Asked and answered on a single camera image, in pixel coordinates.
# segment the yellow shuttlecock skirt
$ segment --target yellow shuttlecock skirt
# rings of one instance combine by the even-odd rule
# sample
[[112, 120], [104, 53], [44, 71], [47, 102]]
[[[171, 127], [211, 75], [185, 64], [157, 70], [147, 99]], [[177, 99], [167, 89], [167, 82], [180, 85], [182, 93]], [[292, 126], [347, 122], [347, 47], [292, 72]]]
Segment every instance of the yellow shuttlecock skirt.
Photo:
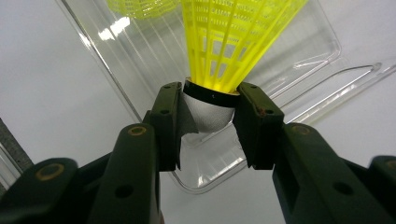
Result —
[[307, 0], [182, 0], [191, 81], [233, 92]]
[[108, 7], [122, 16], [136, 19], [160, 17], [173, 10], [179, 0], [106, 0]]

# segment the yellow shuttlecock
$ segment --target yellow shuttlecock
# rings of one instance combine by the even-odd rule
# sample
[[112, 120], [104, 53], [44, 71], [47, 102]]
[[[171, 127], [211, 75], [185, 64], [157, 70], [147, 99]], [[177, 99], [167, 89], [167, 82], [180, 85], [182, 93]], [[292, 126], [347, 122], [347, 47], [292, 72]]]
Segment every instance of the yellow shuttlecock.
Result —
[[191, 81], [233, 92], [307, 0], [183, 0]]
[[231, 120], [237, 86], [307, 0], [182, 0], [191, 79], [184, 99], [202, 133]]
[[173, 10], [178, 0], [107, 0], [108, 7], [124, 17], [155, 18]]

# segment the black band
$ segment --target black band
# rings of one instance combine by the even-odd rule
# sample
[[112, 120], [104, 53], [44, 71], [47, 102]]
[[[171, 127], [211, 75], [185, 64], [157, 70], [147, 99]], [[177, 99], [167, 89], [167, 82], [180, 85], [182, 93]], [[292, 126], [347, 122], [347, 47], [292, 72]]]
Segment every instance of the black band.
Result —
[[186, 78], [184, 83], [184, 93], [197, 100], [206, 102], [211, 105], [218, 105], [223, 107], [236, 107], [238, 103], [239, 94], [227, 94], [219, 91], [212, 91], [205, 87], [192, 83]]

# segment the table surface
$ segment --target table surface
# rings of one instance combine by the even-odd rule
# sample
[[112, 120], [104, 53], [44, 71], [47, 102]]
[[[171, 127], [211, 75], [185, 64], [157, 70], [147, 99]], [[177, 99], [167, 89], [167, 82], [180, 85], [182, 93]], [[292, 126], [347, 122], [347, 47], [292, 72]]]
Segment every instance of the table surface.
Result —
[[[396, 2], [319, 1], [350, 64], [395, 59]], [[33, 162], [79, 165], [113, 148], [133, 123], [57, 1], [0, 3], [0, 118]], [[313, 126], [339, 156], [367, 166], [396, 155], [396, 75], [376, 83]], [[272, 172], [244, 169], [201, 195], [161, 175], [166, 223], [284, 223]]]

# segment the transparent tray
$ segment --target transparent tray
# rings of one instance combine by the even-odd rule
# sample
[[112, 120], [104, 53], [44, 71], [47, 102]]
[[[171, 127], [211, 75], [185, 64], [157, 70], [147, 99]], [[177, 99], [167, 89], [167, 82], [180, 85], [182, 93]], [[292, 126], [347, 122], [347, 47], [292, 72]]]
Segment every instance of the transparent tray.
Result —
[[[59, 3], [135, 122], [151, 109], [162, 85], [184, 82], [189, 76], [181, 7], [159, 18], [137, 20], [110, 11], [106, 0]], [[359, 92], [358, 86], [388, 74], [379, 72], [380, 63], [347, 69], [349, 64], [340, 55], [320, 4], [311, 0], [246, 82], [260, 86], [285, 112], [286, 122], [309, 122]], [[315, 92], [316, 86], [324, 84], [327, 91]], [[171, 176], [189, 193], [213, 189], [246, 166], [231, 123], [217, 133], [185, 135], [180, 162], [181, 170]]]

